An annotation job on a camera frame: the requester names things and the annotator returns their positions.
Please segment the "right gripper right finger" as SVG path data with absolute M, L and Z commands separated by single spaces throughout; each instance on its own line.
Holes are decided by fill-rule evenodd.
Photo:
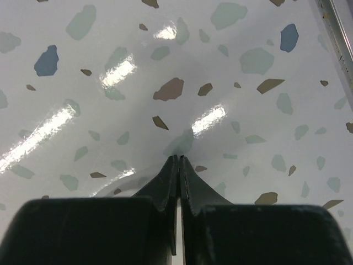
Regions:
M 185 264 L 351 264 L 334 217 L 316 205 L 233 204 L 179 161 Z

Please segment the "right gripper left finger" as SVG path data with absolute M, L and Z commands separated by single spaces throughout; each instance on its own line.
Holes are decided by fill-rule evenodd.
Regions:
M 178 158 L 131 197 L 35 199 L 15 214 L 2 264 L 171 264 Z

